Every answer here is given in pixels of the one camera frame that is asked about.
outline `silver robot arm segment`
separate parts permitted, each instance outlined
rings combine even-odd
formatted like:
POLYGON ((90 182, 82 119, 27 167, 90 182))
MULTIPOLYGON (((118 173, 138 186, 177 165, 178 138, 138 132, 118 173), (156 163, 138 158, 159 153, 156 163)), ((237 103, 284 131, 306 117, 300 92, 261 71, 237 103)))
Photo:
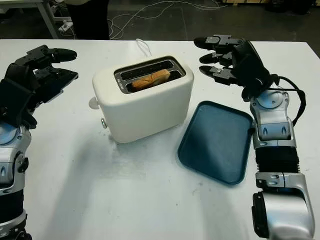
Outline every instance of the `silver robot arm segment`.
MULTIPOLYGON (((278 91, 265 90, 259 97, 252 97, 250 110, 255 119, 255 150, 296 149, 294 126, 287 115, 288 104, 289 95, 281 88, 278 91)), ((298 171, 255 174, 257 187, 262 191, 253 195, 252 214, 255 231, 261 237, 271 240, 313 239, 315 220, 307 183, 305 175, 298 171)))

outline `blue tray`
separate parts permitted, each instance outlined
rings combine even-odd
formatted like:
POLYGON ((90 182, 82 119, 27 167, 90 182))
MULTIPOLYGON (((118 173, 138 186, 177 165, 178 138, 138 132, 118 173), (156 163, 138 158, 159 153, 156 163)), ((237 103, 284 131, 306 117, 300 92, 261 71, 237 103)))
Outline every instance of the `blue tray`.
POLYGON ((215 102, 197 106, 178 148, 182 164, 227 184, 245 176, 252 117, 215 102))

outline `person's leg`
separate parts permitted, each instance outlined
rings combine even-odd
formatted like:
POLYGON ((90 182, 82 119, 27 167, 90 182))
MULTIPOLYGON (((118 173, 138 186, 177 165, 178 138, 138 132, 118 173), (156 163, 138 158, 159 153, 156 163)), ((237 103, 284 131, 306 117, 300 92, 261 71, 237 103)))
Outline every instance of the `person's leg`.
POLYGON ((67 4, 78 39, 109 40, 109 0, 90 0, 82 5, 67 4))

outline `table leg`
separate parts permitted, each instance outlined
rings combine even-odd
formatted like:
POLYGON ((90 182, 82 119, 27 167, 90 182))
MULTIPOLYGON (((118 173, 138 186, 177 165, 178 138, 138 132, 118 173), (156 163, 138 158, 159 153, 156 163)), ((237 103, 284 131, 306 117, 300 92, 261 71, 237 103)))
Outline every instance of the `table leg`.
POLYGON ((55 22, 50 14, 50 6, 47 2, 37 2, 36 3, 37 8, 40 11, 40 14, 49 29, 49 32, 53 39, 59 39, 58 37, 58 31, 55 28, 55 22))

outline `black cable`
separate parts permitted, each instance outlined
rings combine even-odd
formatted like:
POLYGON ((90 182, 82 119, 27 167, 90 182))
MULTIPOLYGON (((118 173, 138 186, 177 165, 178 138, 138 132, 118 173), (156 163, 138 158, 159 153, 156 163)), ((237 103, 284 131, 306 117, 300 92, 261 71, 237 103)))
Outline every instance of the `black cable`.
POLYGON ((267 89, 268 90, 276 90, 276 91, 295 91, 298 94, 301 103, 300 103, 299 110, 296 114, 296 117, 292 121, 293 126, 295 126, 298 119, 301 117, 301 115, 304 113, 304 111, 306 109, 306 105, 307 105, 306 94, 304 91, 300 90, 298 88, 298 86, 293 81, 291 81, 289 78, 286 78, 285 76, 279 76, 279 79, 285 80, 294 88, 267 88, 267 89))

